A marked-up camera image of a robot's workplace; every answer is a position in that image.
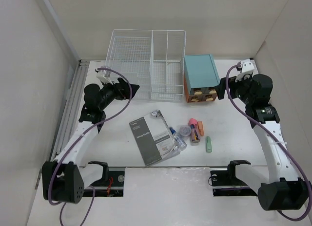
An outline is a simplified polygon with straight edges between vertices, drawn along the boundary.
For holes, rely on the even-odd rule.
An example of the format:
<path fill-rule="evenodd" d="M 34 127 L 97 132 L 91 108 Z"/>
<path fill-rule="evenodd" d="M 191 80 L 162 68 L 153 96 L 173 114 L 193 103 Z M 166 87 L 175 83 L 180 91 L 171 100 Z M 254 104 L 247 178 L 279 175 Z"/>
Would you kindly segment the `grey setup guide booklet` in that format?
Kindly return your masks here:
<path fill-rule="evenodd" d="M 155 165 L 181 153 L 160 110 L 130 122 L 129 126 L 145 166 Z"/>

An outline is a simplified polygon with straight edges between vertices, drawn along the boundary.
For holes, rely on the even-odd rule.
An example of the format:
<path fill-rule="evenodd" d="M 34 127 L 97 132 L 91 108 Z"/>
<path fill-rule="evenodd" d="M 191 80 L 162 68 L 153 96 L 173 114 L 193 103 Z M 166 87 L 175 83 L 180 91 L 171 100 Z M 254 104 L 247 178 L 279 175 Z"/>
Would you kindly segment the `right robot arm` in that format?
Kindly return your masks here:
<path fill-rule="evenodd" d="M 226 179 L 231 184 L 242 181 L 258 196 L 266 211 L 299 210 L 312 194 L 310 182 L 298 163 L 290 157 L 281 135 L 280 118 L 270 104 L 273 81 L 267 75 L 246 75 L 222 78 L 216 87 L 217 96 L 225 93 L 230 100 L 240 99 L 245 104 L 243 115 L 250 121 L 262 147 L 269 174 L 265 176 L 246 160 L 234 160 L 228 165 Z"/>

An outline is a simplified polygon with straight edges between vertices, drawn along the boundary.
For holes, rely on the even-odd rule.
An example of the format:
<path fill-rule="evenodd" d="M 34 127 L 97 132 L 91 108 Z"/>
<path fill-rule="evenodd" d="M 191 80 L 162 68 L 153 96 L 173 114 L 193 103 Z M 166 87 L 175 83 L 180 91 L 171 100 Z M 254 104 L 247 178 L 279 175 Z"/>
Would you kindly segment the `clear blue-cap spray bottle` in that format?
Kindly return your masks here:
<path fill-rule="evenodd" d="M 183 140 L 183 138 L 172 128 L 169 127 L 170 132 L 173 135 L 174 140 L 176 141 L 177 146 L 181 151 L 185 150 L 187 148 L 186 142 Z"/>

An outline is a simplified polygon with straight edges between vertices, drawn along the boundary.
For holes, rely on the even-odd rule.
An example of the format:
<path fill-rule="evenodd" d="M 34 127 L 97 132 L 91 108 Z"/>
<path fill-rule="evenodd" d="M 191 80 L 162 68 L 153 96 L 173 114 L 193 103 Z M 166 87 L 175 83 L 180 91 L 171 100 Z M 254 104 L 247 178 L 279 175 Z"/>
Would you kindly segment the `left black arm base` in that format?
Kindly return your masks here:
<path fill-rule="evenodd" d="M 83 197 L 123 197 L 125 168 L 112 168 L 107 163 L 92 161 L 79 168 L 84 182 Z"/>

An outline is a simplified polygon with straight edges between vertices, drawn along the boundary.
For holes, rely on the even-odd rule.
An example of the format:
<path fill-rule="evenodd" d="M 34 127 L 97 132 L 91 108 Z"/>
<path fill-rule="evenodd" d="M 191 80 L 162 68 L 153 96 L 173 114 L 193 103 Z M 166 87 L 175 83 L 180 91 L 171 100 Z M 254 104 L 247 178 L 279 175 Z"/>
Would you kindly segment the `clear jar of paper clips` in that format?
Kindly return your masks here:
<path fill-rule="evenodd" d="M 191 127 L 189 125 L 182 125 L 179 128 L 179 134 L 182 137 L 189 136 L 191 134 L 191 131 L 192 131 L 192 129 L 191 129 Z"/>

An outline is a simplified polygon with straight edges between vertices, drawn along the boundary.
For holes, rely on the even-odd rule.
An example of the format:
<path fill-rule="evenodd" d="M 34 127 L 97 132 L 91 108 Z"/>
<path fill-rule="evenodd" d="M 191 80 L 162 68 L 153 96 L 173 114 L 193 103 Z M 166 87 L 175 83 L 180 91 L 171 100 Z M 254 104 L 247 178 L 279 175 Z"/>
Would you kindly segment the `pink-cap clear tube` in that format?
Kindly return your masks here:
<path fill-rule="evenodd" d="M 198 130 L 198 124 L 197 120 L 194 118 L 191 118 L 189 120 L 189 126 L 191 128 L 191 133 L 190 133 L 190 141 L 192 144 L 196 144 L 200 142 L 200 133 Z"/>

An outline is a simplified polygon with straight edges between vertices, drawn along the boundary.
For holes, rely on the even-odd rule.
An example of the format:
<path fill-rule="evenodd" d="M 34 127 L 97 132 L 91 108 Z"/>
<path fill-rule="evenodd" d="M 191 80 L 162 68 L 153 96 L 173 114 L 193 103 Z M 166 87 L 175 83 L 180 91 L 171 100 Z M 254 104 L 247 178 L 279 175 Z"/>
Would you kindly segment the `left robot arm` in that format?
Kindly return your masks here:
<path fill-rule="evenodd" d="M 80 163 L 91 142 L 108 121 L 105 108 L 114 100 L 130 101 L 140 88 L 121 77 L 117 80 L 117 83 L 105 83 L 102 87 L 89 84 L 84 88 L 84 104 L 76 131 L 61 153 L 53 161 L 43 164 L 43 197 L 51 205 L 77 204 L 91 184 L 102 186 L 108 182 L 106 162 L 90 161 L 84 167 Z"/>

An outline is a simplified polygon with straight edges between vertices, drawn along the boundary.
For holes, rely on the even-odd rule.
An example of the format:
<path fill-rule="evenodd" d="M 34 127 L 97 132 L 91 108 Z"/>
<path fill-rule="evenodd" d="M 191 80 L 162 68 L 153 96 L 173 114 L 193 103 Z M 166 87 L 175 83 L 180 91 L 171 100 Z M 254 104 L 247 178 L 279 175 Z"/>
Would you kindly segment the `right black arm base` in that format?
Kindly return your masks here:
<path fill-rule="evenodd" d="M 213 188 L 214 197 L 257 197 L 256 192 L 236 177 L 236 166 L 244 164 L 250 165 L 250 162 L 246 160 L 234 160 L 226 168 L 212 169 L 210 171 L 208 184 Z"/>

